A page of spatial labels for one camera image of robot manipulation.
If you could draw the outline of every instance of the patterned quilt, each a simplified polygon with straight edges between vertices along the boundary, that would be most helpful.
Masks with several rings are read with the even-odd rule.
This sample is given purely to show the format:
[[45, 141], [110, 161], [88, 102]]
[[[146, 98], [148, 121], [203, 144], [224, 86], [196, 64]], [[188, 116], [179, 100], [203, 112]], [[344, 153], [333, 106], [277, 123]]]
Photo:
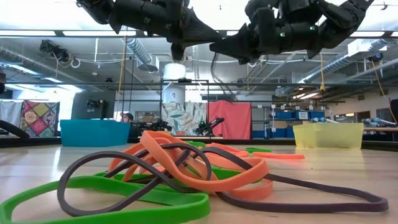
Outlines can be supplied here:
[[25, 100], [22, 105], [19, 128], [30, 137], [53, 137], [59, 103], [33, 102]]
[[162, 119], [173, 127], [172, 134], [185, 131], [187, 136], [197, 136], [196, 128], [201, 121], [206, 121], [206, 109], [206, 103], [164, 103]]

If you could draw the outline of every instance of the red curtain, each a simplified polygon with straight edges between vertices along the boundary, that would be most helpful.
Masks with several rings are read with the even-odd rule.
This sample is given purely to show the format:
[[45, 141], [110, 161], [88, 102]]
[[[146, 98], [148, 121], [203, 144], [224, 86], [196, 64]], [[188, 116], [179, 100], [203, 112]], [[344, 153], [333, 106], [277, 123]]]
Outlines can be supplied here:
[[209, 121], [216, 117], [225, 119], [224, 122], [213, 129], [215, 136], [222, 134], [224, 139], [250, 139], [250, 103], [230, 103], [227, 101], [210, 103], [209, 116]]

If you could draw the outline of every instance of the pile of rubber bands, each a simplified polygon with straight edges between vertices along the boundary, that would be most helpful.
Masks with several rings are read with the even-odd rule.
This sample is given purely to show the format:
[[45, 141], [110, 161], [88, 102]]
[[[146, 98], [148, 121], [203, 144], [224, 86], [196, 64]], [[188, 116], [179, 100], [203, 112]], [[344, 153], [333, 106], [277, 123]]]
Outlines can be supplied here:
[[[231, 205], [262, 212], [334, 213], [384, 212], [385, 198], [346, 187], [316, 184], [269, 173], [264, 158], [303, 159], [303, 155], [273, 154], [267, 150], [242, 151], [221, 144], [184, 142], [164, 133], [145, 131], [141, 142], [123, 152], [94, 152], [75, 161], [57, 182], [30, 189], [0, 205], [0, 223], [11, 224], [12, 211], [22, 202], [57, 190], [61, 209], [74, 218], [40, 223], [184, 223], [207, 216], [209, 194]], [[108, 171], [73, 177], [87, 162], [113, 158]], [[286, 184], [361, 198], [364, 203], [269, 203], [272, 183]], [[65, 189], [93, 189], [124, 199], [100, 210], [79, 210], [65, 200]], [[167, 205], [122, 210], [136, 200]]]

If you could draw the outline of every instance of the cylindrical white tank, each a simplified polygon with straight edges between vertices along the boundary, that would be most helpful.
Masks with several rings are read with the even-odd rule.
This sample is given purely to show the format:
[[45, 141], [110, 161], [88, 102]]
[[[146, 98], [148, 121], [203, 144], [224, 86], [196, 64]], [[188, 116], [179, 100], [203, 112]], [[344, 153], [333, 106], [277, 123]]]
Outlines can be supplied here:
[[[177, 80], [185, 78], [185, 66], [179, 63], [170, 63], [165, 65], [163, 79]], [[184, 103], [185, 86], [169, 85], [163, 91], [163, 103]]]

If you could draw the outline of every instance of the white fabric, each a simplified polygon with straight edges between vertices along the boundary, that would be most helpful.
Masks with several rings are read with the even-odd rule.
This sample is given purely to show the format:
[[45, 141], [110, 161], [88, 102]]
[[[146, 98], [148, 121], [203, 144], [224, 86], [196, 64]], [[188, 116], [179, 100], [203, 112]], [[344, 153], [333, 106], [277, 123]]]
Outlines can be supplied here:
[[0, 101], [0, 119], [17, 127], [21, 121], [22, 102]]

